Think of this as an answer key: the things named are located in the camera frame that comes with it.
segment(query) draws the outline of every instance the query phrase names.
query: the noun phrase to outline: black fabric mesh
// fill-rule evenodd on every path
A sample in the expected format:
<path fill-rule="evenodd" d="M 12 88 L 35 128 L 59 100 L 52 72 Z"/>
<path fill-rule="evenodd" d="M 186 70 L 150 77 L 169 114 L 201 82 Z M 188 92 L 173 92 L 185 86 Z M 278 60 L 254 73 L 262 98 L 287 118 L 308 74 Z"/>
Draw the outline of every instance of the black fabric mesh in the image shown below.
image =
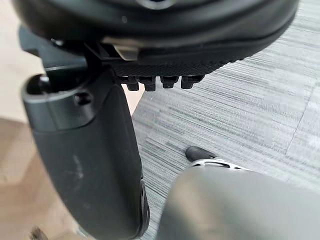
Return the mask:
<path fill-rule="evenodd" d="M 209 74 L 227 62 L 197 62 L 167 65 L 113 65 L 118 76 L 196 76 Z"/>

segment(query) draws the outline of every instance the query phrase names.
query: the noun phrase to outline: floor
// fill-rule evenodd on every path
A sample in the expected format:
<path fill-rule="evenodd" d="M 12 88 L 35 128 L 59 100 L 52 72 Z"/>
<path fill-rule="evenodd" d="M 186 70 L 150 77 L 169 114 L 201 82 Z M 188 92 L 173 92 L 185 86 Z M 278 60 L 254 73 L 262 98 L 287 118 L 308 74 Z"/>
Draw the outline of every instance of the floor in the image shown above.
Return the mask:
<path fill-rule="evenodd" d="M 200 146 L 229 162 L 320 193 L 320 5 L 302 0 L 272 46 L 191 90 L 145 92 L 133 114 L 155 239 L 168 190 Z"/>

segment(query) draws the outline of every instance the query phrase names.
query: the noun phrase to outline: striped carpet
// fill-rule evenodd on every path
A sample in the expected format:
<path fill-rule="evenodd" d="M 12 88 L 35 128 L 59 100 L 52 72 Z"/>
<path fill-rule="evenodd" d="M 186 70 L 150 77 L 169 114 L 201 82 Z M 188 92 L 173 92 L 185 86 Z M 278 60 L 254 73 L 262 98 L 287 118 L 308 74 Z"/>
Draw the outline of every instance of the striped carpet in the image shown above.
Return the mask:
<path fill-rule="evenodd" d="M 191 90 L 145 92 L 133 123 L 155 239 L 168 190 L 199 146 L 231 163 L 320 193 L 320 5 L 302 0 L 289 30 L 264 51 Z"/>

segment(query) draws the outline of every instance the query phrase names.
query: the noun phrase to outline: screw hole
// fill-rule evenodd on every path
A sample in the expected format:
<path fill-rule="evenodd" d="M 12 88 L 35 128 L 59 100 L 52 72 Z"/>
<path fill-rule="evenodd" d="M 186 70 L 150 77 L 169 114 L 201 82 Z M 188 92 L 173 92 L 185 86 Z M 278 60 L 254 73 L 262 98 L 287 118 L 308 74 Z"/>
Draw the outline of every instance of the screw hole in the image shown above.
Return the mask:
<path fill-rule="evenodd" d="M 87 92 L 79 92 L 74 95 L 74 100 L 79 106 L 84 106 L 91 103 L 92 97 Z"/>

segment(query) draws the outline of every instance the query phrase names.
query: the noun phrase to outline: gray fabric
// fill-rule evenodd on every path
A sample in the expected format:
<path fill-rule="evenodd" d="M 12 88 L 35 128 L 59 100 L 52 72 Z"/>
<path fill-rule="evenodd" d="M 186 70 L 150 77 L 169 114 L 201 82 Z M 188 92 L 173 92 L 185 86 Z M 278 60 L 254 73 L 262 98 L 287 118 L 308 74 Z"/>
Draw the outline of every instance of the gray fabric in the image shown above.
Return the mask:
<path fill-rule="evenodd" d="M 158 81 L 143 94 L 133 115 L 151 209 L 143 240 L 155 239 L 188 146 L 320 193 L 319 12 L 319 0 L 302 0 L 292 26 L 264 51 L 191 90 Z"/>
<path fill-rule="evenodd" d="M 248 170 L 196 166 L 171 187 L 157 240 L 318 240 L 320 195 Z"/>

